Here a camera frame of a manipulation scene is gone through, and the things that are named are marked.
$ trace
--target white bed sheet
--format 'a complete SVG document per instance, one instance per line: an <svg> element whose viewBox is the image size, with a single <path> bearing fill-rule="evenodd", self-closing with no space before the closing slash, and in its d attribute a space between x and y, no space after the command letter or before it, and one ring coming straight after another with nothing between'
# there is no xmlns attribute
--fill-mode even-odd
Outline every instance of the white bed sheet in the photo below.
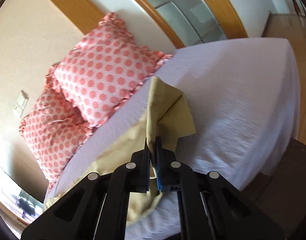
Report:
<svg viewBox="0 0 306 240"><path fill-rule="evenodd" d="M300 89L295 57L285 39L217 41L179 49L156 76L179 88L196 134L181 138L179 161L194 171L218 171L243 189L261 171L272 173L299 122ZM146 110L149 82L99 128L66 166L46 199L64 192L91 162ZM177 199L128 225L125 239L165 239L180 232Z"/></svg>

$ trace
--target beige cloth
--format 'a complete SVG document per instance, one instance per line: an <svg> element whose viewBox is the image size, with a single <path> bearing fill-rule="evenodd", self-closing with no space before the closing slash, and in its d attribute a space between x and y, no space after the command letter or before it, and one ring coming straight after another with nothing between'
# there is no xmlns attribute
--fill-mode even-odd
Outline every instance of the beige cloth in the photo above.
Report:
<svg viewBox="0 0 306 240"><path fill-rule="evenodd" d="M193 119L182 91L165 84L157 77L152 77L148 102L148 109L138 122L105 150L66 192L91 172L104 175L129 162L133 152L144 149L145 138L150 151L153 151L156 136L162 138L163 148L175 151L178 138L195 133ZM66 192L46 200L44 211ZM156 179L150 180L149 192L130 193L127 221L135 222L148 214L156 206L161 195L157 190Z"/></svg>

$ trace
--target mattress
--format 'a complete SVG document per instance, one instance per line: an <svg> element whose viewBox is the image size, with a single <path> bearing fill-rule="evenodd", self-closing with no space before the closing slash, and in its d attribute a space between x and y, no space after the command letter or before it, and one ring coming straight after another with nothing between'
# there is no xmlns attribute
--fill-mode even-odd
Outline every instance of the mattress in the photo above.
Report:
<svg viewBox="0 0 306 240"><path fill-rule="evenodd" d="M196 134L180 138L177 160L194 171L218 171L242 190L271 174L299 124L296 61L285 39L217 41L179 49L156 76L185 94ZM64 192L146 110L149 80L77 150L46 199ZM125 239L165 239L180 232L176 194L126 228Z"/></svg>

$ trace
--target wooden trim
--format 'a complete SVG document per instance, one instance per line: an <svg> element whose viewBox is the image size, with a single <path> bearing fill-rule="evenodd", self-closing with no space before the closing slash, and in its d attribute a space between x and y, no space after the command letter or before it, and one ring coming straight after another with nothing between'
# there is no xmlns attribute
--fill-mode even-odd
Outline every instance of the wooden trim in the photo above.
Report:
<svg viewBox="0 0 306 240"><path fill-rule="evenodd" d="M204 0L228 39L248 38L240 17L229 0Z"/></svg>
<svg viewBox="0 0 306 240"><path fill-rule="evenodd" d="M162 31L168 36L173 45L177 48L183 48L184 44L177 36L175 31L168 25L168 23L162 18L162 16L154 9L154 7L147 0L135 0L157 23Z"/></svg>
<svg viewBox="0 0 306 240"><path fill-rule="evenodd" d="M104 13L90 0L51 0L84 34L98 26Z"/></svg>

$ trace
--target wooden floor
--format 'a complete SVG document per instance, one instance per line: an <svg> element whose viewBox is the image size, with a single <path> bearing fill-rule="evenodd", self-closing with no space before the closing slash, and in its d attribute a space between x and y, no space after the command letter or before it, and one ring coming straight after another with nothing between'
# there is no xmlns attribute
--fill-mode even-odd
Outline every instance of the wooden floor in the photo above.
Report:
<svg viewBox="0 0 306 240"><path fill-rule="evenodd" d="M306 144L306 19L291 15L271 15L263 36L286 38L294 50L301 86L298 140Z"/></svg>

